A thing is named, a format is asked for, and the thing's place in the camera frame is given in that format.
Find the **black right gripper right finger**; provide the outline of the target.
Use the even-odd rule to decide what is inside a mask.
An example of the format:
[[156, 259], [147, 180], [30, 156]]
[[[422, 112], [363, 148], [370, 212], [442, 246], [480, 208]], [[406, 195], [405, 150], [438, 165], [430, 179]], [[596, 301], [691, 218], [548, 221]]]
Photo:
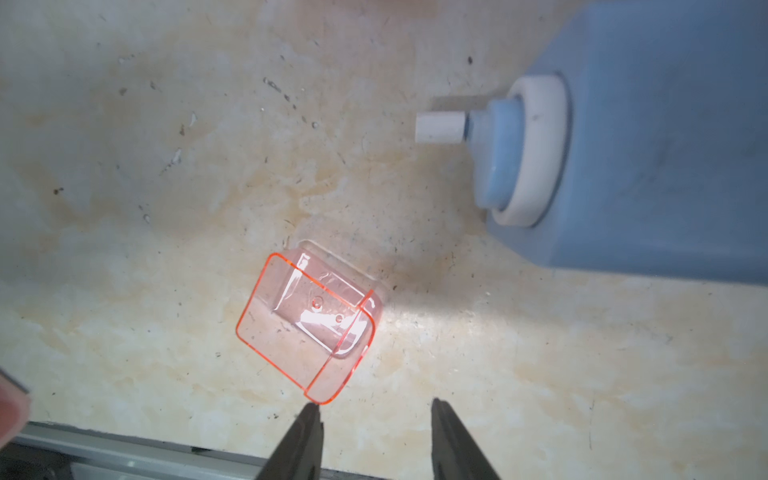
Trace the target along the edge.
[[449, 402], [433, 399], [431, 427], [435, 479], [500, 479]]

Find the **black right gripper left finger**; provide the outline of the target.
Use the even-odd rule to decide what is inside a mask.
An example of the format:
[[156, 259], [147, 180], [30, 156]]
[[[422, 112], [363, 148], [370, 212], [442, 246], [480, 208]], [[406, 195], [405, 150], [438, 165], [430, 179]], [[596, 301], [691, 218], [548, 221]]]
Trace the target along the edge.
[[255, 479], [318, 480], [323, 444], [320, 406], [307, 403]]

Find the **blue pencil sharpener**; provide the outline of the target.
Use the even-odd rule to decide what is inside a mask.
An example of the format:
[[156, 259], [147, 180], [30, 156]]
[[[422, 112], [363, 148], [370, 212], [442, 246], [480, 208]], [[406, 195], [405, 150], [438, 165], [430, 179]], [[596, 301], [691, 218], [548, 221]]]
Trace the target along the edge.
[[767, 281], [767, 5], [599, 1], [508, 93], [417, 116], [489, 233], [544, 267]]

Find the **red transparent tray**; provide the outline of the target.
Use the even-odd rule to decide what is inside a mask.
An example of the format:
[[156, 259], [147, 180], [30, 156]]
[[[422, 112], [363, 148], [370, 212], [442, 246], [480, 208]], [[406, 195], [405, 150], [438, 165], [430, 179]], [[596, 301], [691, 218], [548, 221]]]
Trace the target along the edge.
[[309, 401], [325, 405], [369, 351], [386, 296], [376, 278], [303, 240], [267, 257], [235, 334]]

